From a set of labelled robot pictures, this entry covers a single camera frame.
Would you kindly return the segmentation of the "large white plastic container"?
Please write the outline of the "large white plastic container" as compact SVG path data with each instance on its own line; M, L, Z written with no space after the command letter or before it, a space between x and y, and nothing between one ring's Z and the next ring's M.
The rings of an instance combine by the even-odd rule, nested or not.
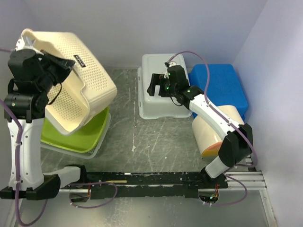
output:
M174 54L145 54L142 66L138 68L138 107L139 115L145 120L165 117L188 118L192 112L179 103L174 97L168 97L169 82L164 78L167 73L167 62Z

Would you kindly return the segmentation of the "cream perforated laundry basket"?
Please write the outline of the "cream perforated laundry basket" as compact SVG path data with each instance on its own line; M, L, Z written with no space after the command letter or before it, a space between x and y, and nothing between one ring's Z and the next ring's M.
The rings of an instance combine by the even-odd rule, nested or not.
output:
M45 116L62 134L71 135L107 108L117 95L113 80L89 48L71 32L24 29L21 35L34 38L35 50L74 60L67 79L52 87Z

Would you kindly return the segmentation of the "blue plastic container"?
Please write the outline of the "blue plastic container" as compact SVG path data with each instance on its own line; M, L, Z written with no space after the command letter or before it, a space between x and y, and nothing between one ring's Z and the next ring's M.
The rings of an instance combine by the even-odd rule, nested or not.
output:
M209 64L210 82L207 97L216 105L233 105L242 119L249 107L240 80L231 64ZM197 64L188 74L189 83L205 90L207 71L203 64Z

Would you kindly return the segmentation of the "green basket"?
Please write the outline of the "green basket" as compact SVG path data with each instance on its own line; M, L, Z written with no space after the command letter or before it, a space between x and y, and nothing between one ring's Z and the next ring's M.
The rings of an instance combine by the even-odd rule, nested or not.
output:
M86 125L71 135L62 135L45 119L41 142L67 151L85 153L92 150L99 141L109 120L109 107L94 116Z

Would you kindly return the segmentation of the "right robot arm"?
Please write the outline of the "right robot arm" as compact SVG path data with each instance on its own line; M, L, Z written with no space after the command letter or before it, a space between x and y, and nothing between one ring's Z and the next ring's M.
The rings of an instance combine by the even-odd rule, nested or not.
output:
M191 86L182 66L169 66L165 74L153 73L147 88L150 96L155 95L156 86L160 87L160 97L174 97L206 121L222 140L218 156L201 171L204 187L213 187L218 176L254 152L252 127L228 117L208 99L205 90Z

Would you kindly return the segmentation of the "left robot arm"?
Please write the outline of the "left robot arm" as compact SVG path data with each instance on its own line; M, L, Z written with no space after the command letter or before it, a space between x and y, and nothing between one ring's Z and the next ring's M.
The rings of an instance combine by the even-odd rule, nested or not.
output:
M52 87L61 85L72 72L75 61L32 49L13 51L8 60L12 79L1 104L11 138L12 169L2 199L47 200L67 185L78 189L89 180L83 165L69 165L53 173L41 168L41 134L45 109Z

